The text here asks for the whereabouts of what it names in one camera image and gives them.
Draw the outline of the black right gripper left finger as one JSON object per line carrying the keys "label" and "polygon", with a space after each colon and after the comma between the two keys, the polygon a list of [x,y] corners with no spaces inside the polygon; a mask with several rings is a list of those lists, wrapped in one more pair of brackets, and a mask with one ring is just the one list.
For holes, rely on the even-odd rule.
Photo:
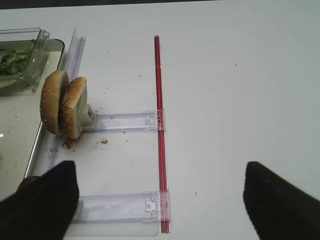
{"label": "black right gripper left finger", "polygon": [[78,207],[74,161],[63,161],[42,176],[26,178],[0,202],[2,240],[62,240]]}

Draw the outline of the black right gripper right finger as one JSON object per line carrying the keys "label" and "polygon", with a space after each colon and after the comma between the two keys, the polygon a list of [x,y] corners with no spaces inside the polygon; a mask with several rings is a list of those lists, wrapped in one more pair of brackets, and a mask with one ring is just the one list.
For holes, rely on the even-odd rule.
{"label": "black right gripper right finger", "polygon": [[261,240],[318,240],[320,202],[257,161],[247,163],[243,202]]}

